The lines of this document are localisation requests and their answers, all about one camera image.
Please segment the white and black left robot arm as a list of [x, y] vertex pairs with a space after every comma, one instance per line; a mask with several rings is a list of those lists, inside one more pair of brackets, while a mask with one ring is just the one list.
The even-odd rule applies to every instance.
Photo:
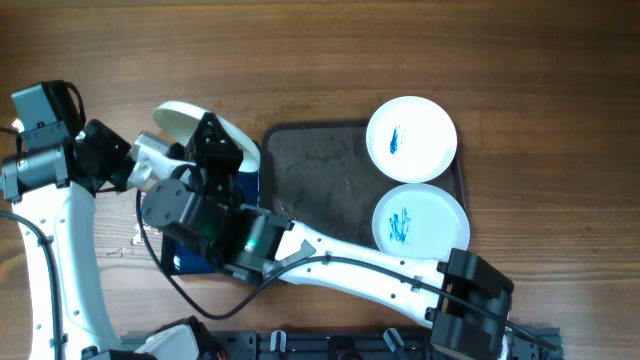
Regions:
[[23, 239], [33, 318], [33, 359], [197, 359], [185, 322], [169, 325], [135, 350], [115, 334], [94, 247], [95, 196], [127, 188], [130, 144], [86, 117], [69, 81], [39, 82], [12, 95], [17, 151], [1, 165], [4, 218]]

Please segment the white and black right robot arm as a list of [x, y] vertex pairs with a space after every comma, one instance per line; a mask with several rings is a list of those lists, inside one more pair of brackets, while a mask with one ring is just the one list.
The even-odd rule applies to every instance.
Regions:
[[449, 356], [504, 355], [514, 286], [500, 271], [455, 245], [389, 254], [246, 204], [234, 180], [250, 144], [210, 112], [192, 121], [182, 144], [140, 134], [133, 146], [143, 174], [139, 223], [258, 289], [275, 280], [332, 288], [413, 319]]

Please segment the green and yellow sponge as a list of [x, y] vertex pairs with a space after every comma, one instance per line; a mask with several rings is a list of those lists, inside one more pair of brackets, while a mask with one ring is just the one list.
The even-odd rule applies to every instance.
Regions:
[[113, 184], [115, 192], [122, 193], [129, 190], [129, 185], [128, 185], [129, 176], [130, 176], [129, 173], [117, 172], [111, 177], [110, 182]]

